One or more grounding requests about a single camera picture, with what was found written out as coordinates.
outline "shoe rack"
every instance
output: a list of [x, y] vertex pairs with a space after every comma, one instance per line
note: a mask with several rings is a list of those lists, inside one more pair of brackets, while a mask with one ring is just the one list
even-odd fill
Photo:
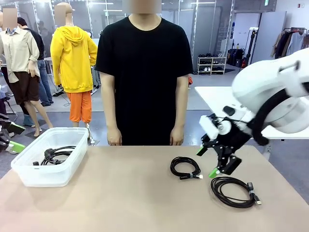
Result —
[[[225, 73], [226, 57], [198, 57], [197, 58], [197, 74], [208, 73], [212, 75], [213, 73]], [[200, 71], [200, 69], [210, 67], [210, 71]], [[221, 67], [223, 70], [213, 70], [215, 67]]]

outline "brown shorts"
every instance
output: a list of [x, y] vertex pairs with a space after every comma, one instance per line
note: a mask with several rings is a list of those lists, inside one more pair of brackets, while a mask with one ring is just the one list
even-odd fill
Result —
[[14, 72], [18, 81], [11, 83], [11, 89], [18, 105], [27, 101], [39, 100], [39, 82], [38, 76], [31, 77], [27, 72]]

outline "plastic container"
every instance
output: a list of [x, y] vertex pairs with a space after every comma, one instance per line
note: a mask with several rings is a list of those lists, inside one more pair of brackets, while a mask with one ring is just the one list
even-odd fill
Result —
[[[68, 184], [87, 151], [86, 128], [51, 128], [40, 135], [11, 162], [27, 187], [62, 187]], [[64, 146], [76, 146], [66, 161], [59, 165], [33, 166], [44, 159], [44, 151]]]

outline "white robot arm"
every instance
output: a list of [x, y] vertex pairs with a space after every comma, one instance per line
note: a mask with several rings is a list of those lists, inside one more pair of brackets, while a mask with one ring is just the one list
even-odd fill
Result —
[[267, 145], [262, 130], [271, 125], [284, 133], [296, 133], [309, 126], [309, 48], [277, 60], [254, 63], [234, 79], [234, 97], [244, 106], [235, 109], [226, 106], [226, 117], [202, 116], [200, 125], [206, 134], [202, 137], [202, 155], [209, 147], [218, 153], [218, 165], [210, 174], [231, 174], [241, 163], [235, 155], [251, 137], [259, 145]]

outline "beige tabletop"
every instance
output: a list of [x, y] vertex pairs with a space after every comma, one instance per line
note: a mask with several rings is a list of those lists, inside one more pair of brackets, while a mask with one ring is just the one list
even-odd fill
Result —
[[[0, 180], [0, 232], [308, 232], [309, 206], [252, 146], [233, 177], [253, 182], [261, 206], [235, 209], [213, 196], [213, 150], [197, 147], [89, 147], [69, 184], [24, 187], [14, 171]], [[204, 179], [179, 180], [176, 156], [194, 158]], [[180, 164], [180, 171], [190, 165]], [[232, 197], [245, 197], [236, 186]]]

